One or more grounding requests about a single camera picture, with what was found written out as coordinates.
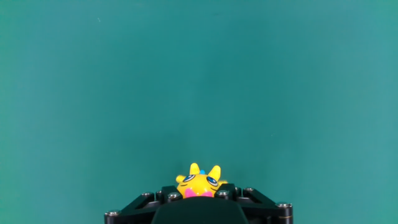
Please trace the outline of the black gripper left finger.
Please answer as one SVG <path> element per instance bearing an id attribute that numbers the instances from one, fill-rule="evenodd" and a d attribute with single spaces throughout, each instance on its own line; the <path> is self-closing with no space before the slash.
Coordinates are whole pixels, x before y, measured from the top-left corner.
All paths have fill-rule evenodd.
<path id="1" fill-rule="evenodd" d="M 173 185 L 144 192 L 123 209 L 106 212 L 104 224 L 150 224 L 161 206 L 181 199 L 182 194 Z"/>

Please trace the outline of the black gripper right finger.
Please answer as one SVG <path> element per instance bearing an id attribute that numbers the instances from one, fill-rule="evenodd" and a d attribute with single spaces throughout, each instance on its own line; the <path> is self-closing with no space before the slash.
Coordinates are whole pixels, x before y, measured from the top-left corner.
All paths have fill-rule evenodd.
<path id="1" fill-rule="evenodd" d="M 287 202 L 274 202 L 253 187 L 222 184 L 216 198 L 227 200 L 234 208 L 227 212 L 237 223 L 293 224 L 293 206 Z"/>

